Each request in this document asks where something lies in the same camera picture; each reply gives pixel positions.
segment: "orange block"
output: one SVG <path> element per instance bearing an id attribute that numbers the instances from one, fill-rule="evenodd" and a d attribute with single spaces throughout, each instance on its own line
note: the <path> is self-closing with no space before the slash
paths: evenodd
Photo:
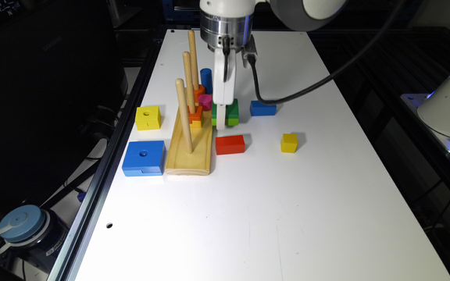
<path id="1" fill-rule="evenodd" d="M 216 155 L 244 153 L 245 143 L 242 135 L 229 137 L 216 137 Z"/>
<path id="2" fill-rule="evenodd" d="M 204 86 L 199 85 L 199 89 L 194 90 L 194 101 L 195 103 L 198 103 L 199 97 L 204 94 L 206 91 L 206 89 L 204 88 Z"/>
<path id="3" fill-rule="evenodd" d="M 199 121 L 200 123 L 202 123 L 202 106 L 197 106 L 195 108 L 194 114 L 191 114 L 191 112 L 189 110 L 188 121 L 190 121 L 190 124 L 192 124 L 194 121 Z"/>

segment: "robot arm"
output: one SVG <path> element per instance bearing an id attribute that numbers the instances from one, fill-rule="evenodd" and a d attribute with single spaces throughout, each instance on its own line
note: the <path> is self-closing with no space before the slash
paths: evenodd
<path id="1" fill-rule="evenodd" d="M 236 53 L 255 52 L 251 29 L 255 5 L 268 2 L 293 30 L 310 31 L 329 23 L 348 0 L 201 0 L 201 38 L 215 53 L 213 102 L 216 128 L 225 127 L 225 107 L 234 101 Z"/>

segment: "wooden base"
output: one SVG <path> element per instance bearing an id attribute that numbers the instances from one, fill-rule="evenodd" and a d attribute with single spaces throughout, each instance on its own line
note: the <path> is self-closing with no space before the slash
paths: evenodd
<path id="1" fill-rule="evenodd" d="M 179 111 L 168 150 L 165 173 L 170 175 L 209 175 L 213 135 L 210 111 L 202 113 L 202 128 L 191 128 L 191 135 L 194 152 L 188 154 L 185 149 Z"/>

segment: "green block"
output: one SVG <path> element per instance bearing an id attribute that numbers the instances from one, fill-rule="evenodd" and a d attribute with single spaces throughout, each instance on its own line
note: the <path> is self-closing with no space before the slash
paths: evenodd
<path id="1" fill-rule="evenodd" d="M 211 125 L 216 126 L 216 119 L 211 119 Z M 239 119 L 225 119 L 226 126 L 237 126 L 239 125 Z"/>
<path id="2" fill-rule="evenodd" d="M 231 105 L 227 105 L 225 119 L 239 119 L 239 101 L 235 98 Z"/>
<path id="3" fill-rule="evenodd" d="M 239 119 L 225 119 L 225 125 L 237 126 L 237 125 L 239 125 Z"/>
<path id="4" fill-rule="evenodd" d="M 214 102 L 211 106 L 211 118 L 216 119 L 216 104 Z M 239 119 L 239 100 L 236 98 L 231 105 L 227 105 L 225 119 Z"/>

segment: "pink block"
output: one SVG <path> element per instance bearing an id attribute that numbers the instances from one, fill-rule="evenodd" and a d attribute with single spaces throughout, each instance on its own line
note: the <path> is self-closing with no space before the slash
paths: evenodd
<path id="1" fill-rule="evenodd" d="M 213 101 L 213 97 L 211 94 L 201 94 L 199 96 L 199 106 L 202 106 L 203 111 L 211 110 L 211 103 Z"/>

